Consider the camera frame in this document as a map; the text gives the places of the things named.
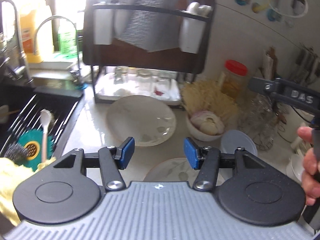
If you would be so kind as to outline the person's right hand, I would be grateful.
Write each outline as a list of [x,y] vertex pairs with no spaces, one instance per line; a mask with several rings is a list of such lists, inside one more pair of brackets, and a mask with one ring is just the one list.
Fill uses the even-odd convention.
[[[315,143],[312,138],[312,128],[300,127],[297,130],[298,136],[313,146]],[[310,148],[303,159],[304,171],[302,174],[302,188],[306,195],[306,205],[313,206],[320,196],[319,182],[314,178],[314,175],[319,172],[319,162],[313,153],[313,148]]]

